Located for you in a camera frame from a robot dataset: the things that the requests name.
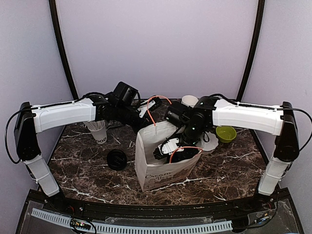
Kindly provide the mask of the white paper gift bag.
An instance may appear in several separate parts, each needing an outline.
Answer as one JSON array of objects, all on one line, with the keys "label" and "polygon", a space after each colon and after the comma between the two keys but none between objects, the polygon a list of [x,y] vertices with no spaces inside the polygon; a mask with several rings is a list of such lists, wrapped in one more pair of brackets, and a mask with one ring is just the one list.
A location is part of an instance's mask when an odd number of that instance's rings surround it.
[{"label": "white paper gift bag", "polygon": [[139,130],[135,171],[143,192],[187,177],[199,160],[203,117],[173,101],[164,121]]}]

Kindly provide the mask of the stack of paper coffee cups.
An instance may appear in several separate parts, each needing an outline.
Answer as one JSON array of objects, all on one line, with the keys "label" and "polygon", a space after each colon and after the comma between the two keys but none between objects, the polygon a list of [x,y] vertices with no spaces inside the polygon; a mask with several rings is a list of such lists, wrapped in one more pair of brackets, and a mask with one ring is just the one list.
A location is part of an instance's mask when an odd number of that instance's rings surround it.
[{"label": "stack of paper coffee cups", "polygon": [[181,103],[188,107],[194,107],[198,102],[198,98],[192,95],[185,95],[182,97]]}]

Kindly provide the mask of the stack of black cup lids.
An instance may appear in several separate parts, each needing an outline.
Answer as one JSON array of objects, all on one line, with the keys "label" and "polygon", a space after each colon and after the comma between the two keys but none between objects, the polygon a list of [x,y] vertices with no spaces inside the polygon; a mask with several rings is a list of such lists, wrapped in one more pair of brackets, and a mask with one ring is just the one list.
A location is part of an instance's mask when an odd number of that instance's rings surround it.
[{"label": "stack of black cup lids", "polygon": [[121,171],[127,166],[127,156],[119,149],[111,150],[106,157],[107,164],[114,171]]}]

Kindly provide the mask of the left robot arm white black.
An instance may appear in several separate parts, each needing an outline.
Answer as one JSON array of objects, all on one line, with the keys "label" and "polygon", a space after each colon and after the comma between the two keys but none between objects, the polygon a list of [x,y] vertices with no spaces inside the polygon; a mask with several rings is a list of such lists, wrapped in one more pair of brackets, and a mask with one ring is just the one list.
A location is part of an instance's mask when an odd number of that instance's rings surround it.
[{"label": "left robot arm white black", "polygon": [[155,105],[154,101],[143,101],[136,88],[122,81],[106,94],[89,92],[75,100],[44,105],[24,102],[6,123],[6,153],[12,163],[24,163],[33,180],[50,197],[50,205],[63,213],[69,202],[60,195],[61,188],[42,150],[47,149],[50,156],[61,131],[74,123],[114,120],[137,132],[151,123],[147,115]]}]

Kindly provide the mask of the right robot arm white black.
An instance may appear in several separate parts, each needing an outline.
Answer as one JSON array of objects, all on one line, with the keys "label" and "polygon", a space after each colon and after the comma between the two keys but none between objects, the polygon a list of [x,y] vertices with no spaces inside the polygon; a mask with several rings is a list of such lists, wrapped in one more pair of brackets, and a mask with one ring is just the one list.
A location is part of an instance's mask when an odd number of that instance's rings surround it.
[{"label": "right robot arm white black", "polygon": [[304,149],[299,145],[295,111],[307,114],[286,101],[282,105],[249,104],[212,94],[201,97],[194,107],[174,101],[168,107],[165,119],[176,127],[184,127],[179,138],[182,147],[194,147],[203,133],[212,127],[231,126],[274,136],[273,154],[257,185],[257,194],[249,200],[249,208],[258,212],[267,205],[267,196],[274,192]]}]

